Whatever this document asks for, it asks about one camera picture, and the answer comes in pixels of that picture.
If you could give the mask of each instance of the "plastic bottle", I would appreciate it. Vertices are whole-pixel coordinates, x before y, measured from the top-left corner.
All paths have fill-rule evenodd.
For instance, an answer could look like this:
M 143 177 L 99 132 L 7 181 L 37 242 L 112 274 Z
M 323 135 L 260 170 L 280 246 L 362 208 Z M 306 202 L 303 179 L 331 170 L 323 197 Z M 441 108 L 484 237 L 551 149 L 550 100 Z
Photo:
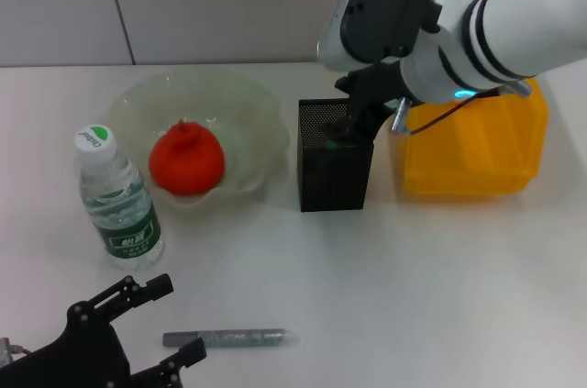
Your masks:
M 108 127 L 81 129 L 75 147 L 82 201 L 106 251 L 124 269 L 152 264 L 161 255 L 163 240 L 142 174 L 117 150 Z

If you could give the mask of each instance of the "table surface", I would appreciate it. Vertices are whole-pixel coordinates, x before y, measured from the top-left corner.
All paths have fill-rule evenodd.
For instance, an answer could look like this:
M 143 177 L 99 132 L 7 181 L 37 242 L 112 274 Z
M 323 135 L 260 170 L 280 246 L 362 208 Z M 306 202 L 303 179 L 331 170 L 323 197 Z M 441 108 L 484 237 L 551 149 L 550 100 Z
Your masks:
M 539 176 L 484 204 L 396 197 L 384 130 L 362 211 L 299 211 L 296 105 L 336 97 L 318 64 L 225 66 L 282 98 L 292 144 L 265 187 L 189 216 L 160 206 L 167 246 L 134 276 L 175 292 L 114 322 L 133 372 L 167 331 L 285 327 L 280 349 L 211 350 L 185 386 L 583 387 L 587 355 L 587 111 L 579 62 L 541 79 L 550 120 Z M 171 67 L 0 70 L 0 336 L 54 340 L 67 308 L 126 275 L 78 195 L 72 136 Z

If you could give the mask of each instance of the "tomato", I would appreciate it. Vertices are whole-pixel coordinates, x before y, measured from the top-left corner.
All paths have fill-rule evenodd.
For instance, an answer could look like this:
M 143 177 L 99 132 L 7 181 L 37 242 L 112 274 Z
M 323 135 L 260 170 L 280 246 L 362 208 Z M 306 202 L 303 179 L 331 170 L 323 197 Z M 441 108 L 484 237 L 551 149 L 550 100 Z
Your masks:
M 220 183 L 224 153 L 212 132 L 195 122 L 179 121 L 162 136 L 149 157 L 155 183 L 175 195 L 203 194 Z

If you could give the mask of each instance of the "bottle label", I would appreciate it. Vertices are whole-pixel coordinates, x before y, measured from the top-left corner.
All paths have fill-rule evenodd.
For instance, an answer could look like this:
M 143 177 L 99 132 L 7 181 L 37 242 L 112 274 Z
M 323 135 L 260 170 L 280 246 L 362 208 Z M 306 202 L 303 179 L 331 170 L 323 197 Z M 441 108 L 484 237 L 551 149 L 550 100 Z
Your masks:
M 117 258 L 129 259 L 144 255 L 157 244 L 161 226 L 151 203 L 149 212 L 135 225 L 124 229 L 104 229 L 96 226 L 106 250 Z

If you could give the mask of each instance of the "yellow container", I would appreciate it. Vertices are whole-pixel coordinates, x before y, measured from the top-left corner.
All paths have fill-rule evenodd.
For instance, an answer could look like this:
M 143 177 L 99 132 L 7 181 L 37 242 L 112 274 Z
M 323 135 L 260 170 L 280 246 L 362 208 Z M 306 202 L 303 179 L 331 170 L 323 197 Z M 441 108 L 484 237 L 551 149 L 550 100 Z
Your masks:
M 475 100 L 419 134 L 393 139 L 393 165 L 404 191 L 484 196 L 523 190 L 538 174 L 548 123 L 542 92 L 535 79 L 528 82 L 527 98 Z M 412 108 L 407 124 L 421 127 L 454 105 Z

